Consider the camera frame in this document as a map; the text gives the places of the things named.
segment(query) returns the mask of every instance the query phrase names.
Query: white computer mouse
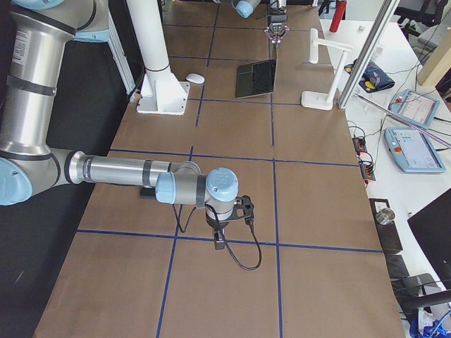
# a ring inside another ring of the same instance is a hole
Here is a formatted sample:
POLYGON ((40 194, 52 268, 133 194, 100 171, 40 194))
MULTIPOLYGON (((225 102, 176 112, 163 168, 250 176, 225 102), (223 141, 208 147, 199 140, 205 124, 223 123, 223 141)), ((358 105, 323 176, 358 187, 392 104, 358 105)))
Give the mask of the white computer mouse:
POLYGON ((205 82, 205 78, 202 75, 194 73, 186 75, 186 80, 199 85, 205 82))

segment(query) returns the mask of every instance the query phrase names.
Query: light blue cap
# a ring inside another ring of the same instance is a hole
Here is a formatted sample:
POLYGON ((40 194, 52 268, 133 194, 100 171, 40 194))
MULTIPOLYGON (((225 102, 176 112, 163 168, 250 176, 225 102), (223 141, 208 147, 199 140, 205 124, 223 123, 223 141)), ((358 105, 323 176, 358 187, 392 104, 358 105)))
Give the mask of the light blue cap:
POLYGON ((80 42, 107 42, 110 38, 110 30, 84 31, 75 33, 75 41, 80 42))
POLYGON ((240 16, 248 18, 254 12, 254 7, 249 2, 241 0, 236 6, 236 10, 240 16))
POLYGON ((24 202, 32 193, 27 174, 15 163, 0 158, 0 206, 24 202))
POLYGON ((57 7, 65 0, 13 0, 19 6, 28 9, 50 9, 57 7))
POLYGON ((155 197, 161 203, 175 203, 175 177, 173 173, 161 173, 158 175, 155 197))
POLYGON ((238 177, 227 168, 217 168, 206 176, 206 189, 221 202, 229 202, 238 195, 238 177))

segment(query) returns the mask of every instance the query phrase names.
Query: blue cable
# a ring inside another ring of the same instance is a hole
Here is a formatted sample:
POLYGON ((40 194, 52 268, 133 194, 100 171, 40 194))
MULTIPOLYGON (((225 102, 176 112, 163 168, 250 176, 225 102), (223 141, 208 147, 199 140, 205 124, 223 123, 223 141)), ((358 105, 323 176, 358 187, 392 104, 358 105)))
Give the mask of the blue cable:
POLYGON ((449 310, 437 323, 437 325, 433 328, 433 330, 431 331, 431 333, 429 334, 429 336, 427 336, 427 338, 432 338, 432 336, 434 335, 435 332, 437 332, 438 327, 443 323, 443 321, 446 319, 446 317, 449 316, 449 314, 451 314, 451 310, 449 310))

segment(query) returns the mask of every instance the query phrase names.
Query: red bottle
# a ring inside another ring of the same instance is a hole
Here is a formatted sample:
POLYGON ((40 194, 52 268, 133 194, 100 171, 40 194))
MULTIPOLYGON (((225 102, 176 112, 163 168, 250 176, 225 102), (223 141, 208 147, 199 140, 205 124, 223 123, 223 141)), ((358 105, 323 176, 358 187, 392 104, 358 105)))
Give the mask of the red bottle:
POLYGON ((345 11, 346 11, 346 0, 338 0, 337 8, 335 9, 335 14, 333 15, 329 31, 335 33, 338 30, 338 26, 340 25, 340 21, 343 18, 343 14, 345 14, 345 11))

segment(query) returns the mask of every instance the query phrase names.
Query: white table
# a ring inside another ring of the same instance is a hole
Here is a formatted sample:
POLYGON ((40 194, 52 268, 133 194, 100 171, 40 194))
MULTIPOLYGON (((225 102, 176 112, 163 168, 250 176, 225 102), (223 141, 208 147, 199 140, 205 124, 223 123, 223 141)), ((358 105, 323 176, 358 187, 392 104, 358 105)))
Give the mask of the white table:
MULTIPOLYGON (((325 35, 325 39, 351 44, 354 50, 350 53, 349 63, 353 62, 359 55, 359 52, 368 36, 372 22, 368 21, 350 21, 344 20, 340 23, 340 27, 336 33, 329 32, 330 20, 322 20, 321 26, 325 35)), ((334 68, 337 67, 340 60, 341 51, 328 48, 330 59, 334 68)), ((394 73, 399 70, 407 70, 412 68, 418 62, 417 57, 412 51, 407 40, 402 35, 396 23, 389 23, 385 33, 380 41, 380 49, 374 61, 387 73, 394 73)), ((415 89, 415 70, 409 76, 408 72, 390 75, 396 82, 392 89, 387 89, 379 93, 367 94, 359 88, 359 93, 369 97, 371 100, 387 107, 392 97, 399 90, 400 85, 407 79, 404 88, 415 89)), ((349 75, 342 75, 339 89, 344 87, 349 75)), ((432 87, 417 86, 416 90, 421 93, 428 93, 434 90, 432 87)), ((437 92, 429 94, 437 99, 440 98, 437 92)), ((346 108, 346 116, 348 120, 354 121, 359 127, 363 128, 367 134, 371 134, 379 129, 383 114, 377 109, 370 107, 359 99, 352 99, 346 108)), ((444 104, 440 105, 437 113, 438 117, 451 119, 451 114, 444 104)), ((384 124, 386 127, 404 127, 400 123, 387 118, 384 124)), ((451 125, 434 121, 431 126, 434 130, 440 130, 451 134, 451 125)), ((448 142, 451 138, 443 137, 448 142)), ((440 158, 447 167, 447 172, 439 175, 417 175, 403 173, 393 161, 391 155, 386 149, 383 136, 378 145, 378 135, 367 137, 367 149, 374 158, 376 158, 377 149, 378 157, 376 162, 376 182, 368 185, 366 191, 368 197, 387 199, 391 208, 396 214, 395 224, 402 242, 402 257, 406 263, 410 275, 419 275, 422 273, 430 273, 433 278, 438 276, 431 267, 423 251, 416 242, 412 234, 407 219, 420 211, 424 206, 432 200, 440 196, 443 192, 451 188, 451 151, 442 151, 439 153, 440 158)), ((443 148, 441 144, 433 142, 434 146, 443 148)))

